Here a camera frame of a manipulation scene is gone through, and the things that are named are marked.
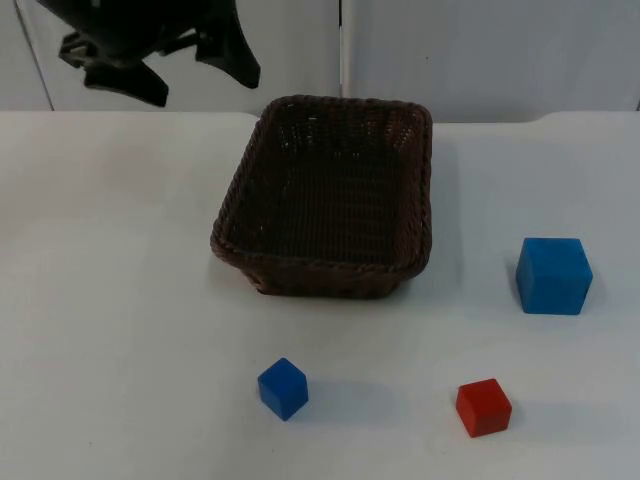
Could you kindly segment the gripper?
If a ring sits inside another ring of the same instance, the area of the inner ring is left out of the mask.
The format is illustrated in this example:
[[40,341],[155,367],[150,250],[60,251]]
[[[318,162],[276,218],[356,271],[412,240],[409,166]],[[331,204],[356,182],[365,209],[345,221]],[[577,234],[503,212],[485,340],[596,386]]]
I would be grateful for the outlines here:
[[88,89],[164,108],[168,85],[142,61],[155,52],[165,56],[195,44],[198,62],[222,70],[248,89],[259,86],[261,67],[244,36],[235,0],[40,5],[73,29],[60,47],[63,61],[75,68],[105,64],[85,69]]

